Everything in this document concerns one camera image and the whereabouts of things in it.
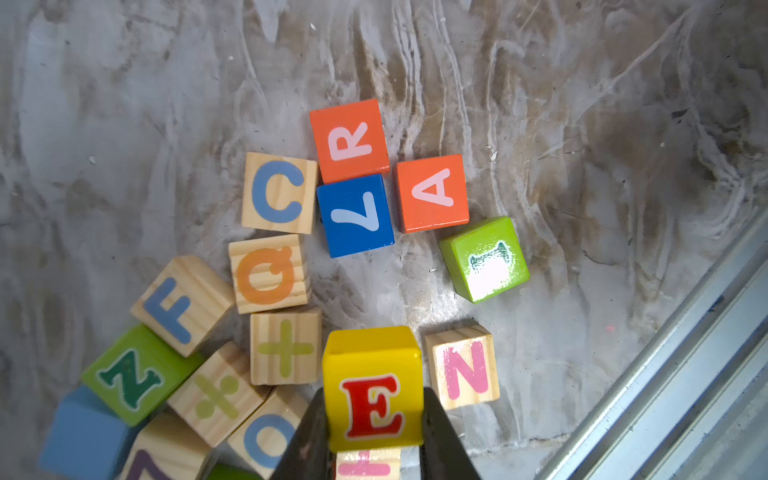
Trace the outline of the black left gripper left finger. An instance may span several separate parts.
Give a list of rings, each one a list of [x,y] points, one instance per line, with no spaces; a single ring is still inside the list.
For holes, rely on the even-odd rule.
[[[272,480],[332,478],[332,453],[324,389],[320,388],[309,403],[296,433],[274,470]]]

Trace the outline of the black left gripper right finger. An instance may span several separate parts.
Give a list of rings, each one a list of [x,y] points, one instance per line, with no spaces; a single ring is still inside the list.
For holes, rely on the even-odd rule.
[[[424,388],[422,480],[480,480],[435,391]]]

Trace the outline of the yellow E block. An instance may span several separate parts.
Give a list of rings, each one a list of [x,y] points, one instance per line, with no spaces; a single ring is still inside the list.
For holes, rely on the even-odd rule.
[[[322,370],[333,453],[423,444],[422,351],[410,328],[333,331]]]

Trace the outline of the orange A block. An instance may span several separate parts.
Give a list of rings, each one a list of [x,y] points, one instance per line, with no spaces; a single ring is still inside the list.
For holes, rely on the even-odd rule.
[[[398,163],[395,178],[403,233],[469,222],[466,178],[460,154]]]

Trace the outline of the orange R block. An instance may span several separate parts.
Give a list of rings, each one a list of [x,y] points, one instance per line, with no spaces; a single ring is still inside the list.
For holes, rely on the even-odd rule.
[[[379,102],[369,99],[309,113],[324,184],[388,174]]]

